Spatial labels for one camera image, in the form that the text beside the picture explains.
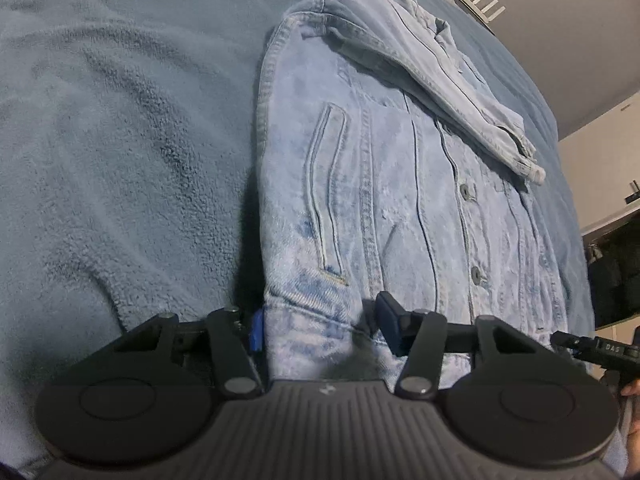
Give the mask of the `person's right hand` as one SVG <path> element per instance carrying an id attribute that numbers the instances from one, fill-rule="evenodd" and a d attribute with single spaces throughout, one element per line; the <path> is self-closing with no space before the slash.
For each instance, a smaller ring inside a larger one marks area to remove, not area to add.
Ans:
<path id="1" fill-rule="evenodd" d="M 620 432 L 624 437 L 631 437 L 639 432 L 639 381 L 633 379 L 620 389 L 622 404 L 622 426 Z"/>

